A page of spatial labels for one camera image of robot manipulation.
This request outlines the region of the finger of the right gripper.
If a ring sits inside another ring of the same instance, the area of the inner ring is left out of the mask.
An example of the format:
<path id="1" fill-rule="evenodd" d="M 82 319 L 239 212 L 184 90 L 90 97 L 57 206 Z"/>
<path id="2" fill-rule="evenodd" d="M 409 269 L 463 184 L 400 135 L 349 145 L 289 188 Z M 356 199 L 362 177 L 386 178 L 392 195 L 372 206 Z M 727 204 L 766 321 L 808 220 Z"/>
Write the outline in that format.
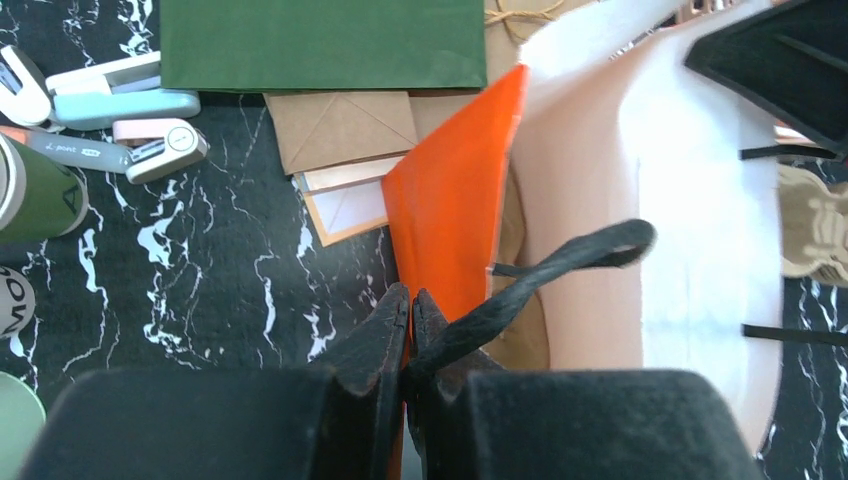
<path id="1" fill-rule="evenodd" d="M 786 1 L 699 38 L 684 64 L 846 157 L 846 2 Z"/>

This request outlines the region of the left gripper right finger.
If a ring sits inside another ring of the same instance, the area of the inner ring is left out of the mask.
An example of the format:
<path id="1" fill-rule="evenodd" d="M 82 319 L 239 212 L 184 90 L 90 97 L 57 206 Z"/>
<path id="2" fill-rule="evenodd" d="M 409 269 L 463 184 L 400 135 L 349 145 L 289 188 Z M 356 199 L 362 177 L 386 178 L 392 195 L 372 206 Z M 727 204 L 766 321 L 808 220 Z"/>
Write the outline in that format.
<path id="1" fill-rule="evenodd" d="M 418 380 L 408 412 L 427 479 L 762 477 L 687 371 L 509 371 L 475 351 Z"/>

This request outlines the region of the orange paper bag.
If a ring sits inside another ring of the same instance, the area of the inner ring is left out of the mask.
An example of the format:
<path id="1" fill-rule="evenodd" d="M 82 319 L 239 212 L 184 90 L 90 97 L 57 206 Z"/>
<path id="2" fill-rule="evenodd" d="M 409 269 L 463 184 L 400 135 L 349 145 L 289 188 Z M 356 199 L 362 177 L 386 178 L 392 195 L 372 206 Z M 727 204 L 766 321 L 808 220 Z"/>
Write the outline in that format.
<path id="1" fill-rule="evenodd" d="M 783 345 L 847 343 L 781 324 L 778 167 L 847 155 L 684 60 L 782 3 L 736 1 L 670 28 L 676 1 L 570 11 L 388 174 L 399 277 L 415 294 L 407 412 L 418 380 L 475 351 L 509 371 L 681 370 L 718 392 L 754 460 Z"/>

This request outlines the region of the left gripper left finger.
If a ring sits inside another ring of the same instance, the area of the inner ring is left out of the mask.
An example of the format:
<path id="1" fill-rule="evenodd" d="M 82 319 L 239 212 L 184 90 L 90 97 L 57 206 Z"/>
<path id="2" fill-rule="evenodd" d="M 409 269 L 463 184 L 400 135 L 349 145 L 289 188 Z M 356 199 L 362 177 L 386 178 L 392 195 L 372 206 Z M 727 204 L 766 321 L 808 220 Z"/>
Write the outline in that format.
<path id="1" fill-rule="evenodd" d="M 301 367 L 112 369 L 49 413 L 23 479 L 396 479 L 410 295 Z"/>

